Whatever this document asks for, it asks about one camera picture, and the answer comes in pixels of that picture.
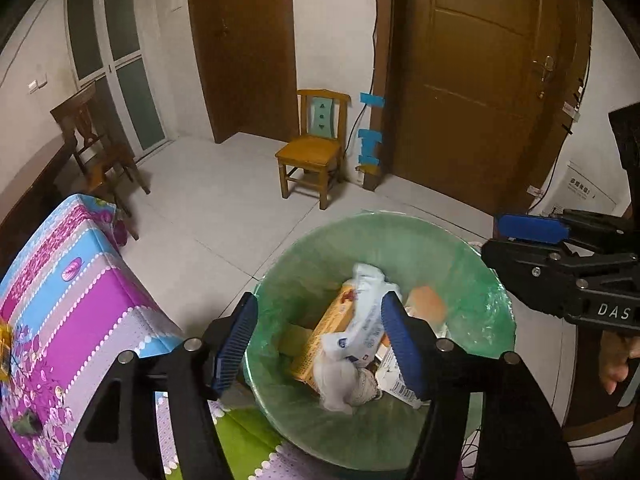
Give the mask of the right hand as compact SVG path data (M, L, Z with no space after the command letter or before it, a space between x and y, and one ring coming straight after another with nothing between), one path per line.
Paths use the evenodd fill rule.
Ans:
M628 361L638 359L640 339L623 337L613 332L603 332L599 352L599 378L607 394L612 394L617 385L629 373Z

